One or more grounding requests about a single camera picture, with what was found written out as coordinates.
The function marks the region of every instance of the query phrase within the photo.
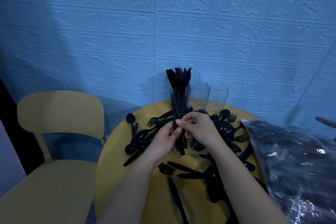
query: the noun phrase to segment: round wooden table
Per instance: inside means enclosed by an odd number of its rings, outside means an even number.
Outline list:
[[[230,105],[225,105],[226,109],[237,114],[237,119],[233,123],[234,127],[240,124],[241,119],[254,119],[256,116],[242,111]],[[147,127],[147,122],[151,117],[159,117],[170,110],[170,101],[161,101],[150,104],[134,112],[136,122],[139,123],[138,131]],[[235,136],[246,133],[244,128],[237,131]],[[100,218],[107,206],[111,202],[114,190],[122,182],[125,174],[130,169],[129,165],[124,167],[124,162],[129,158],[125,153],[125,146],[132,138],[131,125],[123,120],[112,132],[107,140],[99,157],[97,165],[97,175],[95,183],[95,209],[97,218]],[[237,143],[242,151],[247,147],[249,140]],[[205,171],[210,165],[206,159],[200,158],[199,154],[206,154],[206,150],[196,152],[191,147],[185,151],[185,156],[180,156],[173,150],[163,161],[177,162],[198,171]],[[248,158],[256,166],[252,172],[254,176],[263,181],[263,176],[259,168],[257,159],[253,154]],[[229,210],[224,201],[217,204],[212,203],[206,193],[206,186],[203,180],[179,179],[178,173],[172,176],[178,189],[181,201],[186,212],[189,223],[225,223],[229,216]],[[179,210],[170,194],[167,176],[160,173],[157,168],[149,184],[145,207],[141,217],[143,224],[171,224],[183,223]]]

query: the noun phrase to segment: yellow chair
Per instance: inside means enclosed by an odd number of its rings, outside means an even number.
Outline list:
[[[0,198],[0,223],[84,224],[94,197],[96,163],[52,160],[41,134],[79,133],[104,143],[102,103],[80,92],[36,92],[19,102],[17,118],[36,136],[46,162]]]

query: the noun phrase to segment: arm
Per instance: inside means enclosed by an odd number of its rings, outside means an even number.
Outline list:
[[[152,143],[126,174],[114,199],[97,224],[140,223],[153,171],[173,148],[181,132],[181,128],[173,130],[173,122],[167,123],[159,130]]]
[[[214,157],[239,223],[290,223],[251,173],[225,144],[207,114],[188,113],[176,123],[195,135]]]

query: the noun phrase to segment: chair backrest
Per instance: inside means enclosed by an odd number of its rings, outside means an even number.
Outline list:
[[[79,133],[96,138],[104,136],[104,109],[92,95],[56,90],[25,96],[17,105],[22,128],[33,133]]]

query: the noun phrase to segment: black plastic fork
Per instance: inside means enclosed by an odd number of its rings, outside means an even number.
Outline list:
[[[171,167],[170,165],[161,163],[159,165],[159,170],[164,175],[173,175],[176,171],[176,168]]]
[[[228,117],[227,121],[232,123],[232,122],[235,122],[236,118],[237,118],[237,115],[233,113]]]
[[[235,138],[234,138],[234,140],[236,141],[236,142],[240,142],[240,143],[243,143],[243,142],[245,142],[247,139],[249,139],[250,137],[249,137],[249,135],[247,135],[247,134],[243,134],[243,135],[240,135],[240,136],[236,136]]]
[[[160,117],[153,117],[149,120],[149,122],[147,123],[148,127],[153,126],[159,119],[162,118],[168,118],[169,116],[173,115],[173,110],[170,110],[169,112],[166,112],[165,114],[161,115]]]

